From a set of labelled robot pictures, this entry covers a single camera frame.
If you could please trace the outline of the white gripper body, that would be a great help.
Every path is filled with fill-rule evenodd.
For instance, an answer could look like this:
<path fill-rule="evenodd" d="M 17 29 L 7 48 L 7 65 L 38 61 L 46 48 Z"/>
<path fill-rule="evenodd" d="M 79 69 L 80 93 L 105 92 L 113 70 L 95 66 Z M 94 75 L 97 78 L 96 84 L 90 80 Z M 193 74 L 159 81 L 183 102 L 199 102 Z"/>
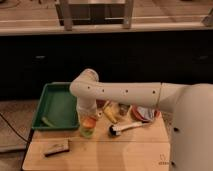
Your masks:
<path fill-rule="evenodd" d="M 80 116 L 97 117 L 97 103 L 94 99 L 78 98 L 76 109 Z"/>

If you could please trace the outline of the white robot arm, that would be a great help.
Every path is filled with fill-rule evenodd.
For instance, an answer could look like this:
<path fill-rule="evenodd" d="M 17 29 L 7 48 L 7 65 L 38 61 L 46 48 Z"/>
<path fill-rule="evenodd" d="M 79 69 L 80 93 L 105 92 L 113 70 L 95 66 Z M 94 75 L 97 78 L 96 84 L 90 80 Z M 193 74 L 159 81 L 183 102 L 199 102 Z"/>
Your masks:
<path fill-rule="evenodd" d="M 213 84 L 103 83 L 86 69 L 70 92 L 82 109 L 100 99 L 171 113 L 169 171 L 213 171 Z"/>

